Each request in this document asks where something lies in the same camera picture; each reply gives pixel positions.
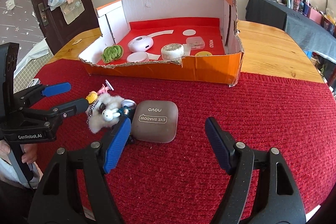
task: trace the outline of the brown door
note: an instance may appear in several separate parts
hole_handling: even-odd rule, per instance
[[[48,20],[48,25],[43,26],[38,4],[43,3],[44,7],[48,7],[48,0],[31,0],[36,18],[40,22],[41,30],[46,37],[47,43],[53,54],[58,52],[67,42],[69,42],[81,32],[99,27],[92,1],[81,1],[85,10],[70,24],[66,23],[63,13],[58,7],[53,11],[46,10],[45,13]]]

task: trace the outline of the gray tablecloth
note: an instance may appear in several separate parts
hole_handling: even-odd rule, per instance
[[[246,20],[284,30],[305,51],[336,63],[336,38],[311,19],[269,0],[249,0]]]

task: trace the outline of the green fuzzy object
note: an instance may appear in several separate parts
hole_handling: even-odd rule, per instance
[[[118,60],[123,56],[124,49],[119,45],[113,45],[105,48],[103,54],[101,55],[102,60],[105,64],[110,63],[113,60]]]

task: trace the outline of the silver rivet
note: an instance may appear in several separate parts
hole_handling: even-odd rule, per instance
[[[240,149],[243,149],[243,148],[245,148],[245,144],[242,143],[242,142],[238,142],[238,143],[236,143],[236,147],[238,147]]]
[[[98,147],[100,147],[100,142],[93,142],[93,143],[91,144],[91,147],[92,147],[92,148],[98,148]]]
[[[58,155],[62,155],[64,152],[65,152],[65,149],[63,147],[58,148],[56,151]]]
[[[273,148],[271,148],[271,152],[272,152],[273,154],[275,154],[275,155],[278,155],[278,154],[279,154],[279,149],[273,147]]]

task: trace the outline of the gray wallpaper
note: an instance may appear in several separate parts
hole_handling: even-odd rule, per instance
[[[44,36],[30,0],[14,0],[15,7],[12,10],[7,10],[6,1],[0,0],[0,42],[20,44],[19,63]]]

